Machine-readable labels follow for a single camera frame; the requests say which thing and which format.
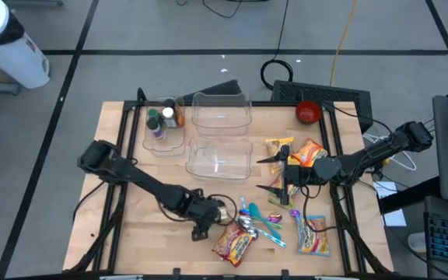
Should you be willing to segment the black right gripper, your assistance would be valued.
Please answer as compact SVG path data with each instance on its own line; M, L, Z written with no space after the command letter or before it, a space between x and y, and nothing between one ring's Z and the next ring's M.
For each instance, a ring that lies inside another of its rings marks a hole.
M280 203L282 205L289 204L289 185L304 186L310 183L311 176L313 175L313 168L304 167L300 165L289 165L288 159L290 156L290 147L283 145L275 156L267 159L257 161L257 163L276 163L282 162L282 178L280 180L281 187L271 187L258 185L260 189L268 191L275 196L280 196Z

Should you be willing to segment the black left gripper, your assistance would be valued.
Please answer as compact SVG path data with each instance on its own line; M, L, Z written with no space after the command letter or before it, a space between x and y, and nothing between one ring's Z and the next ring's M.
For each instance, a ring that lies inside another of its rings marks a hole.
M187 210L187 216L195 223L191 232L193 241L208 238L208 230L225 229L229 224L216 223L216 208L226 207L226 203L219 199L206 198L202 189L194 189L190 192L191 203Z

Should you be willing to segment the yellow ramen packet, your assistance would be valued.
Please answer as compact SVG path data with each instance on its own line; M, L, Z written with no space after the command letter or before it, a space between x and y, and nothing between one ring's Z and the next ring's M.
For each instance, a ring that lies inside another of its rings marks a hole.
M294 142L293 137L288 138L271 138L266 139L265 143L268 148L268 154L273 159L276 157L276 155L281 151L281 147L283 145L287 145L289 147L292 147L292 144ZM279 161L274 161L270 163L270 171L271 173L277 173L281 170L282 164Z

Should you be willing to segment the red ramen packet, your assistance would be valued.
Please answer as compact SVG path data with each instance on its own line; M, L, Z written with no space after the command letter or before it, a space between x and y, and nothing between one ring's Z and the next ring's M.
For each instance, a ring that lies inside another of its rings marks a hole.
M254 234L233 222L226 227L212 251L237 268L243 262L249 247L255 240L256 236Z

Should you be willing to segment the teal plastic spoon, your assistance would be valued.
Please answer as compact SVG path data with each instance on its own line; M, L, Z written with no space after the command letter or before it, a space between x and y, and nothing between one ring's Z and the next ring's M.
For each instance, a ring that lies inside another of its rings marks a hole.
M262 216L260 209L258 208L258 206L256 204L250 203L248 206L248 210L250 211L251 215L254 218L259 219L261 222L263 222L265 224L265 226L268 228L268 230L271 232L271 234L274 238L282 241L281 235L275 230L274 227L272 227L268 224L267 219Z

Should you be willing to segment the orange ramen packet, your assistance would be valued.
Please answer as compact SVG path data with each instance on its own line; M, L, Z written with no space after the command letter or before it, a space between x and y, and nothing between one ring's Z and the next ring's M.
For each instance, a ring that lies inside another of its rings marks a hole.
M297 152L293 152L290 155L288 163L291 165L312 167L317 159L324 158L326 156L327 151L323 148L323 146L319 145L311 138L308 138Z

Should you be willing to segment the blue edged ramen packet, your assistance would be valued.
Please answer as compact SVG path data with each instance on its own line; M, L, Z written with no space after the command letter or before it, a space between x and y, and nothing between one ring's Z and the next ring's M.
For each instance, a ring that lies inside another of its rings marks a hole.
M330 255L327 233L321 232L326 227L322 215L308 216L307 220L296 217L298 253L328 257Z

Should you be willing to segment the brown spice bottle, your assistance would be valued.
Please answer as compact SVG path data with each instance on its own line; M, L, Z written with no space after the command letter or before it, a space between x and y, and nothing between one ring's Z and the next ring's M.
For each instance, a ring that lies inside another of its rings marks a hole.
M178 101L174 102L174 112L176 114L176 119L179 127L184 126L184 109L181 107Z

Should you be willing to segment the purple label black lid bottle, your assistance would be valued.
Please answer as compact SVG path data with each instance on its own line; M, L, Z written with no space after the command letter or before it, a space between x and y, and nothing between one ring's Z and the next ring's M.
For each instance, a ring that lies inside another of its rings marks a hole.
M166 132L163 129L162 125L159 123L157 118L155 117L149 118L146 122L146 126L152 132L153 137L156 140L165 138Z

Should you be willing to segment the white lid spices jar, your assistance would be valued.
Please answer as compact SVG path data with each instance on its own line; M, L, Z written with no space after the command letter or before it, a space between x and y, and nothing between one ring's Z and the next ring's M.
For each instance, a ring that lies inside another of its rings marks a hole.
M164 107L162 111L164 123L168 128L177 128L178 123L172 107Z

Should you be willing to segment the clear plastic bin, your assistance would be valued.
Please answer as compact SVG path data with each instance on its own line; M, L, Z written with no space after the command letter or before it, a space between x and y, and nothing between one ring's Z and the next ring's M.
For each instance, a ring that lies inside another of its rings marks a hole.
M203 138L189 141L186 171L208 180L246 180L251 174L253 144L245 138Z
M184 99L182 97L175 96L163 96L155 100L148 100L145 103L145 120L143 124L145 126L145 136L142 142L143 147L150 151L154 156L180 156L184 153L185 142L185 112L184 112L184 126L177 128L168 128L163 120L162 111L164 108L164 101L166 99L173 99L178 101L181 107L184 109ZM162 125L166 132L166 136L163 139L156 140L153 137L152 132L147 128L146 122L149 119L148 111L150 109L156 109L159 111L159 123Z
M192 124L202 136L245 135L252 122L252 102L247 94L207 95L195 93Z

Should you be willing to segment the red bowl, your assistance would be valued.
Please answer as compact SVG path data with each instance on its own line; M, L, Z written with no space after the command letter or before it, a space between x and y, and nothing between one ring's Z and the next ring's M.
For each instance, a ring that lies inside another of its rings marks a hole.
M318 103L305 100L296 105L295 115L301 124L315 124L321 119L322 109Z

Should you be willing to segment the white paper sheet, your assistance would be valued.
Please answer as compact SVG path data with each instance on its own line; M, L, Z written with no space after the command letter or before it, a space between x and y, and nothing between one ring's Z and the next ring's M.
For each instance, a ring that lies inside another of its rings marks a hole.
M377 197L379 199L383 199L387 196L397 193L397 188L394 182L374 181L373 186L376 189ZM401 209L384 214L383 217L385 224L389 227L407 226L404 213Z

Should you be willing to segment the white computer mouse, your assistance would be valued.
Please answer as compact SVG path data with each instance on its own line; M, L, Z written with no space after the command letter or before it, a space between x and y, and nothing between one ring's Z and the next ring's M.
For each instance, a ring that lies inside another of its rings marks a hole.
M407 238L408 246L418 254L425 254L426 249L426 241L425 241L425 233L411 233Z

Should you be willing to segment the black aluminium table frame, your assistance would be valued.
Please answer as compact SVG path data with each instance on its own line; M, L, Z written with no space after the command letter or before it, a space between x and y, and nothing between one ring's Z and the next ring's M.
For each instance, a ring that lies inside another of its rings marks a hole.
M117 142L119 130L123 127L122 155L128 150L132 121L135 109L130 108L131 101L104 102L102 105L95 140ZM303 125L295 119L295 104L280 103L278 106L269 102L252 104L252 123L248 128L248 137L252 142L251 175L244 183L227 180L203 180L186 172L185 162L188 156L154 156L142 146L145 135L145 108L140 109L139 126L135 136L133 157L138 160L137 167L149 173L157 180L168 184L180 184L186 188L202 188L204 194L226 194L233 198L238 206L239 195L246 202L254 202L262 214L284 211L268 203L266 191L255 187L273 180L267 164L256 161L268 157L264 140L295 136L295 150L306 138L310 137L320 143L320 125ZM291 216L283 214L285 226L280 230L287 247L281 248L264 236L259 236L247 251L242 264L235 268L228 261L222 261L212 252L217 239L224 229L209 230L206 240L193 242L191 230L194 223L172 222L167 219L156 205L155 198L134 184L126 187L103 186L95 195L86 200L78 210L72 227L63 269L71 269L93 244L93 237L98 237L101 227L103 209L107 194L112 194L110 212L114 211L120 191L126 192L123 219L120 229L107 237L100 261L100 270L108 269L110 249L113 248L114 233L119 233L117 254L114 257L114 274L168 275L174 268L180 269L180 277L200 275L210 279L212 276L281 276L282 270L288 270L289 276L345 274L340 249L340 239L336 230L327 231L330 256L321 257L298 254L296 249L296 224ZM358 221L359 234L379 261L393 271L387 238L380 216L376 192L361 183L353 189L354 213Z

